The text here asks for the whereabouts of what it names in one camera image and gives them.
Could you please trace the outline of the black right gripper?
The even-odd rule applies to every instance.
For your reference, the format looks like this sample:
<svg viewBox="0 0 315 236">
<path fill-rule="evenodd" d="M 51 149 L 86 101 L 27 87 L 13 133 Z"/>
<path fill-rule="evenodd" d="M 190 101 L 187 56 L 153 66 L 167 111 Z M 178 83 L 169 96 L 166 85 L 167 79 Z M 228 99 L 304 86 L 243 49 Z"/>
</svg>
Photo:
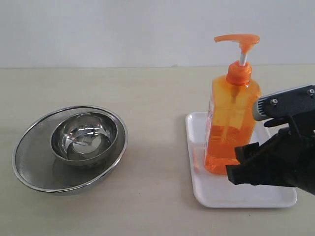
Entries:
<svg viewBox="0 0 315 236">
<path fill-rule="evenodd" d="M 315 118 L 271 119 L 264 126 L 270 128 L 286 123 L 288 126 L 278 130 L 273 136 L 277 140 L 263 154 L 263 145 L 258 142 L 234 149 L 240 165 L 226 166 L 231 183 L 297 187 L 315 194 Z M 247 165 L 262 161 L 263 167 Z"/>
</svg>

